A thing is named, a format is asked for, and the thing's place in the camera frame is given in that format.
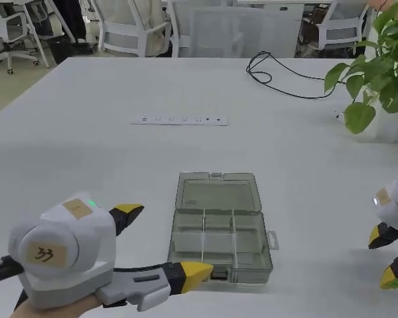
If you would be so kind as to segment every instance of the potted plant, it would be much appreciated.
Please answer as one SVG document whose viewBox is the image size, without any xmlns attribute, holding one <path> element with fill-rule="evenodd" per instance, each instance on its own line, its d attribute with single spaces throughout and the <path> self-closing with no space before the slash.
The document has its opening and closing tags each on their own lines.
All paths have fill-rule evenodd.
<svg viewBox="0 0 398 318">
<path fill-rule="evenodd" d="M 379 35 L 376 42 L 363 41 L 357 46 L 370 46 L 375 58 L 358 56 L 350 65 L 339 63 L 324 79 L 325 91 L 345 83 L 352 102 L 344 111 L 345 125 L 353 134 L 368 131 L 385 141 L 398 141 L 398 2 L 373 22 Z"/>
</svg>

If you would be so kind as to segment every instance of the white office chair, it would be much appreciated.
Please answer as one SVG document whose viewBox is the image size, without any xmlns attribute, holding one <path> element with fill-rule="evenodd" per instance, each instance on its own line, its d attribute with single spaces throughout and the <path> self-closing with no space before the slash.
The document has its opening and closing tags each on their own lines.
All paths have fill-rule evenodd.
<svg viewBox="0 0 398 318">
<path fill-rule="evenodd" d="M 318 42 L 309 46 L 321 51 L 325 48 L 346 48 L 362 41 L 362 27 L 368 5 L 363 0 L 333 0 L 323 21 L 315 25 Z"/>
<path fill-rule="evenodd" d="M 18 25 L 9 25 L 10 21 L 17 21 Z M 16 13 L 3 18 L 0 14 L 0 38 L 3 41 L 5 51 L 0 53 L 0 61 L 7 60 L 7 73 L 13 74 L 12 58 L 26 58 L 38 65 L 38 59 L 29 55 L 27 51 L 12 51 L 9 44 L 14 43 L 28 34 L 27 18 L 24 13 Z"/>
<path fill-rule="evenodd" d="M 277 27 L 266 10 L 243 7 L 193 9 L 190 57 L 252 58 L 271 51 Z"/>
<path fill-rule="evenodd" d="M 173 36 L 172 57 L 186 55 L 181 52 L 190 43 L 190 17 L 193 9 L 204 7 L 226 7 L 229 0 L 168 0 L 168 12 L 171 16 Z"/>
<path fill-rule="evenodd" d="M 171 24 L 163 22 L 151 28 L 148 21 L 142 20 L 134 0 L 92 0 L 92 5 L 99 19 L 100 50 L 107 48 L 140 57 L 168 50 Z"/>
</svg>

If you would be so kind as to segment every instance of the clear plastic box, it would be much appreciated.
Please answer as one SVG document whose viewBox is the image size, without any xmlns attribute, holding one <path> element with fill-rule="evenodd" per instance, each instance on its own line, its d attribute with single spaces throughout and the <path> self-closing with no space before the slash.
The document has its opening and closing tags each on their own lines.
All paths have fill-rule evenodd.
<svg viewBox="0 0 398 318">
<path fill-rule="evenodd" d="M 273 269 L 253 174 L 180 174 L 169 262 L 214 265 L 209 280 L 264 284 Z"/>
</svg>

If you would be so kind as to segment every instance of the desk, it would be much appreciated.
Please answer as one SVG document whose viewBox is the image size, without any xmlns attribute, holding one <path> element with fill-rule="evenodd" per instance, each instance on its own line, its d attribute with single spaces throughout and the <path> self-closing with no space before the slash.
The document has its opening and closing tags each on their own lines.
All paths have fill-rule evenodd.
<svg viewBox="0 0 398 318">
<path fill-rule="evenodd" d="M 281 60 L 323 76 L 339 60 Z M 164 262 L 181 171 L 253 172 L 265 222 L 280 251 L 266 286 L 198 291 L 136 314 L 100 318 L 398 317 L 398 291 L 379 289 L 398 244 L 367 250 L 378 223 L 372 197 L 398 177 L 398 145 L 353 141 L 336 120 L 344 88 L 324 101 L 287 97 L 255 83 L 247 60 L 70 58 L 0 112 L 0 256 L 11 227 L 88 189 L 104 207 L 146 209 L 119 238 L 118 266 Z M 272 61 L 280 88 L 323 94 Z M 143 114 L 227 115 L 227 127 L 133 126 Z M 0 318 L 21 287 L 0 283 Z"/>
<path fill-rule="evenodd" d="M 50 65 L 48 63 L 46 54 L 44 53 L 44 50 L 43 50 L 42 45 L 41 45 L 40 38 L 38 37 L 38 34 L 37 34 L 37 32 L 35 30 L 35 27 L 34 27 L 34 24 L 33 24 L 33 20 L 31 19 L 31 16 L 29 15 L 29 12 L 28 12 L 28 9 L 27 9 L 27 4 L 29 4 L 29 3 L 33 2 L 33 1 L 34 0 L 0 0 L 0 3 L 12 3 L 14 5 L 22 6 L 22 8 L 24 10 L 24 13 L 27 16 L 27 20 L 28 20 L 28 24 L 29 24 L 30 30 L 31 30 L 31 32 L 32 32 L 32 34 L 34 36 L 35 42 L 36 42 L 36 44 L 38 46 L 38 49 L 40 50 L 40 54 L 41 54 L 41 57 L 42 57 L 42 59 L 44 61 L 44 65 L 47 68 L 49 68 Z M 64 30 L 66 31 L 66 34 L 68 34 L 68 36 L 71 38 L 71 41 L 75 42 L 74 35 L 72 34 L 71 30 L 68 28 L 68 25 L 66 24 L 65 20 L 63 19 L 62 15 L 60 14 L 60 12 L 59 12 L 58 8 L 56 7 L 56 5 L 54 4 L 53 0 L 45 0 L 45 1 L 53 8 L 56 16 L 59 19 L 59 22 L 62 24 Z"/>
</svg>

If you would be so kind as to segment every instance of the black cable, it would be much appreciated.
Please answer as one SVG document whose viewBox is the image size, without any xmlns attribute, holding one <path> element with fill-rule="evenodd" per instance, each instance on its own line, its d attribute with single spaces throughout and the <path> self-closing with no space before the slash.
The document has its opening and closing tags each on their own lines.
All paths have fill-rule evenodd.
<svg viewBox="0 0 398 318">
<path fill-rule="evenodd" d="M 385 6 L 385 4 L 388 2 L 388 0 L 385 0 L 383 3 L 382 3 L 382 5 L 380 6 L 380 8 L 379 8 L 379 12 L 380 11 L 382 11 L 382 8 Z"/>
<path fill-rule="evenodd" d="M 268 88 L 271 88 L 271 89 L 273 89 L 273 90 L 275 90 L 275 91 L 278 91 L 279 93 L 282 93 L 282 94 L 285 94 L 285 95 L 288 95 L 288 96 L 292 96 L 292 97 L 296 97 L 296 98 L 301 98 L 301 99 L 322 99 L 322 98 L 326 98 L 326 97 L 330 96 L 330 95 L 334 92 L 334 89 L 335 89 L 336 85 L 335 85 L 335 86 L 332 88 L 332 90 L 331 90 L 329 93 L 327 93 L 326 95 L 323 95 L 323 96 L 316 96 L 316 97 L 309 97 L 309 96 L 300 96 L 300 95 L 296 95 L 296 94 L 294 94 L 294 93 L 289 93 L 289 92 L 287 92 L 287 91 L 282 91 L 281 89 L 278 89 L 278 88 L 276 88 L 276 87 L 274 87 L 274 86 L 270 86 L 269 83 L 270 83 L 271 81 L 273 81 L 273 76 L 272 76 L 270 73 L 267 73 L 267 72 L 264 72 L 264 71 L 254 71 L 254 70 L 253 70 L 253 69 L 254 69 L 255 67 L 257 67 L 260 63 L 264 62 L 266 59 L 268 59 L 268 58 L 270 58 L 270 57 L 271 57 L 274 61 L 276 61 L 278 64 L 280 64 L 282 67 L 284 67 L 286 70 L 290 71 L 291 73 L 294 73 L 295 75 L 298 75 L 298 76 L 300 76 L 300 77 L 302 77 L 302 78 L 308 78 L 308 79 L 310 79 L 310 80 L 324 81 L 324 78 L 315 78 L 315 77 L 313 77 L 313 76 L 303 75 L 303 74 L 300 74 L 300 73 L 298 73 L 298 72 L 296 72 L 296 71 L 294 71 L 294 70 L 288 68 L 286 65 L 284 65 L 283 63 L 281 63 L 280 61 L 278 61 L 278 59 L 276 59 L 270 52 L 267 52 L 267 51 L 261 51 L 260 53 L 258 53 L 257 55 L 255 55 L 255 56 L 249 61 L 248 65 L 247 65 L 247 67 L 246 67 L 246 73 L 248 73 L 256 82 L 258 82 L 258 83 L 260 83 L 260 84 L 262 84 L 262 85 L 264 85 L 264 86 L 267 86 Z M 256 59 L 258 59 L 258 58 L 262 58 L 262 59 L 261 59 L 260 61 L 256 62 L 256 63 L 254 63 L 254 62 L 256 61 Z M 259 79 L 257 76 L 255 76 L 256 74 L 263 74 L 263 75 L 266 75 L 266 76 L 268 76 L 269 79 L 268 79 L 267 81 L 263 81 L 263 80 Z"/>
</svg>

